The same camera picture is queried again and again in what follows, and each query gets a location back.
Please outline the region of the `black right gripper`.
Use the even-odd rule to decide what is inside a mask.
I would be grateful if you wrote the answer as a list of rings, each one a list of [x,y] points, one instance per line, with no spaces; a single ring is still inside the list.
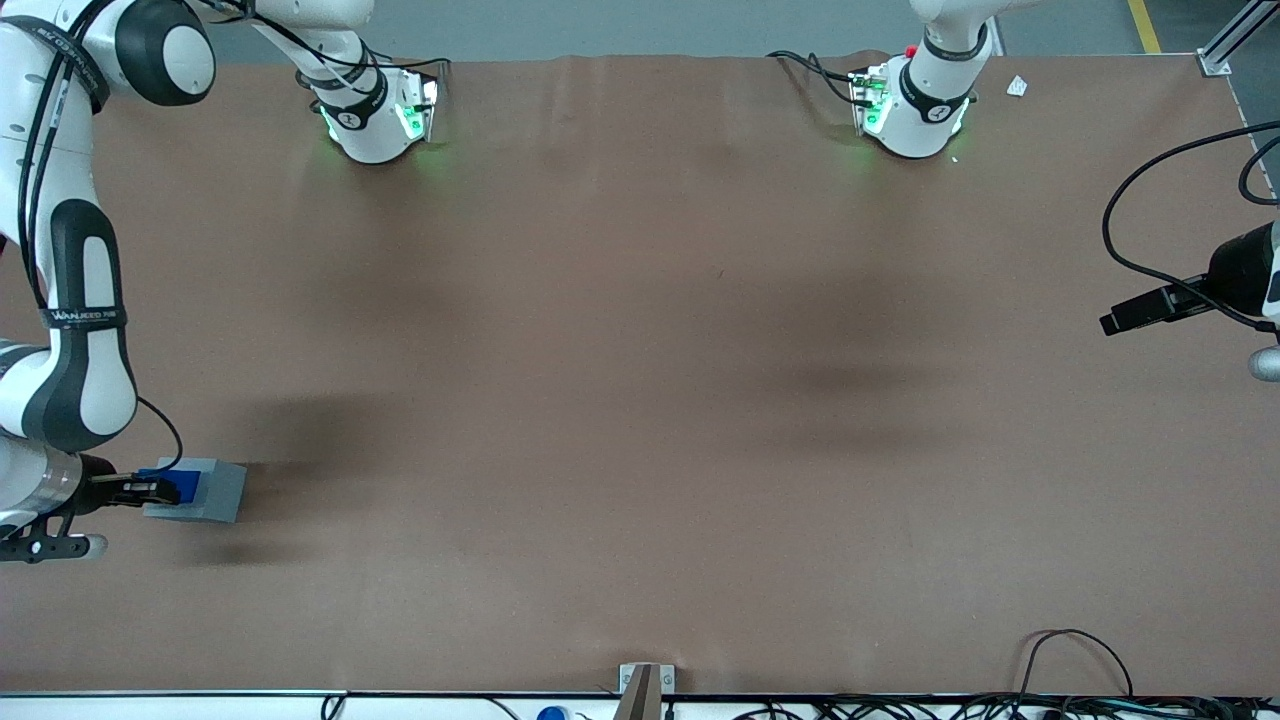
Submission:
[[[81,464],[76,489],[76,515],[83,516],[109,506],[143,507],[146,505],[177,506],[182,493],[174,480],[164,477],[119,477],[104,457],[77,454]],[[100,478],[110,482],[99,483]]]

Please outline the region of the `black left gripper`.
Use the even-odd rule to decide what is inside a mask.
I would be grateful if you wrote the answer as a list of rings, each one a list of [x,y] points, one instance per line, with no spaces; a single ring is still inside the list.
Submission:
[[[1275,223],[1260,225],[1221,243],[1204,274],[1204,293],[1235,313],[1262,318],[1275,259]],[[1100,318],[1107,337],[1161,323],[1180,322],[1213,307],[1190,288],[1166,284],[1111,307]]]

